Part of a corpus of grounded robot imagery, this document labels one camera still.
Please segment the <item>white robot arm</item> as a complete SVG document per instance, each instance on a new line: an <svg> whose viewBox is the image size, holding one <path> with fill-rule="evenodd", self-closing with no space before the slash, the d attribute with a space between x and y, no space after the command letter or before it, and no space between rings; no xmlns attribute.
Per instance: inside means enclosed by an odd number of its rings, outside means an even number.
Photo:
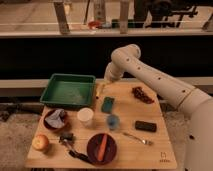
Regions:
<svg viewBox="0 0 213 171"><path fill-rule="evenodd" d="M111 53L104 78L116 82L125 72L145 83L172 107L190 117L185 152L185 171L213 171L213 97L140 61L136 44Z"/></svg>

